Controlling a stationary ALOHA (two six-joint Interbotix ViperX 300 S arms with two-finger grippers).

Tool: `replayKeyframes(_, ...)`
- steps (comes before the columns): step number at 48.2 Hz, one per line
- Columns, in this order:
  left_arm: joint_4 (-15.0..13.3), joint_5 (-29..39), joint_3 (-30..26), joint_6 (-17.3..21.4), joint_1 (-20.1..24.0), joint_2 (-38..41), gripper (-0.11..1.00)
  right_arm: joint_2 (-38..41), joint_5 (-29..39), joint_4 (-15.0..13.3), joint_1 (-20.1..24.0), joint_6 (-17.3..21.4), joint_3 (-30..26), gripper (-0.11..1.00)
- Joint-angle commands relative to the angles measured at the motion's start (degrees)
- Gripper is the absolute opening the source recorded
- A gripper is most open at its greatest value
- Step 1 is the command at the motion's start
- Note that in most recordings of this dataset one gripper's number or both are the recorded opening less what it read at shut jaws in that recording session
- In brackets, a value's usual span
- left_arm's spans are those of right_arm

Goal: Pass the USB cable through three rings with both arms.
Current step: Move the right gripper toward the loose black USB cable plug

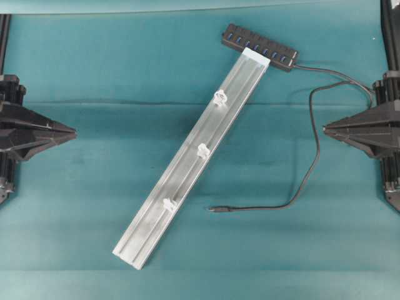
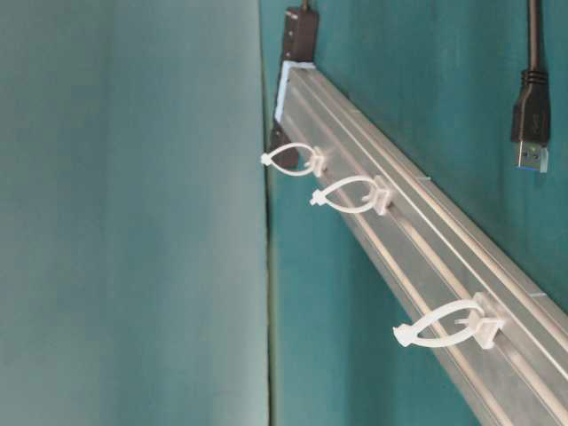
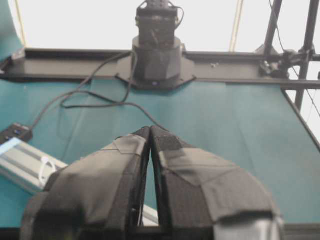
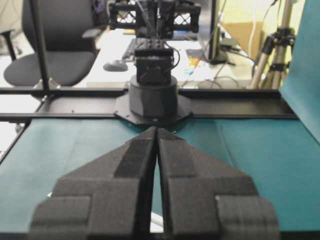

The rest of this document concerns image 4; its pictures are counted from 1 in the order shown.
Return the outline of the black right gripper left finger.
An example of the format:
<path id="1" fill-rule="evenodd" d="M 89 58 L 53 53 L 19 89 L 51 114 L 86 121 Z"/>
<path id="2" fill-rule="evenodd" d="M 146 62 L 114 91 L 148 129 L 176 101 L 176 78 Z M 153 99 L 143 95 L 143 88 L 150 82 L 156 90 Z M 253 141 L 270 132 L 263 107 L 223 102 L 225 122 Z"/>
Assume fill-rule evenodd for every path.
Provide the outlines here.
<path id="1" fill-rule="evenodd" d="M 60 177 L 35 209 L 31 240 L 133 240 L 150 233 L 157 128 Z"/>

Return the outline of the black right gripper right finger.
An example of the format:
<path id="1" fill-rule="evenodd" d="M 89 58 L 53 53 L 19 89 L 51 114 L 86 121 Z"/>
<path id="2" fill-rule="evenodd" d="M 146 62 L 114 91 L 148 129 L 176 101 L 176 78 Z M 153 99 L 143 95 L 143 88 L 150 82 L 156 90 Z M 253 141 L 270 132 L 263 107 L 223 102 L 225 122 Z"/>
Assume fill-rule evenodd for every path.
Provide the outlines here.
<path id="1" fill-rule="evenodd" d="M 252 178 L 157 130 L 164 231 L 173 240 L 278 240 L 273 204 Z"/>

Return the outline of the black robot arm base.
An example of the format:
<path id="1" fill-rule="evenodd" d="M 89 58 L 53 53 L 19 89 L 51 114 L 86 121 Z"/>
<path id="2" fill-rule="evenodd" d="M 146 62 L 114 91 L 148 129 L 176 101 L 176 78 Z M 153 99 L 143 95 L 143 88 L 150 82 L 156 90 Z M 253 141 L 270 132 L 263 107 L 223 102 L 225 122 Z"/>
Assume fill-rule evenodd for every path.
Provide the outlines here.
<path id="1" fill-rule="evenodd" d="M 164 126 L 191 115 L 191 101 L 178 94 L 172 70 L 178 51 L 167 44 L 175 30 L 197 33 L 201 7 L 190 0 L 116 0 L 109 5 L 109 26 L 132 29 L 136 73 L 128 92 L 116 99 L 117 117 L 135 125 Z"/>

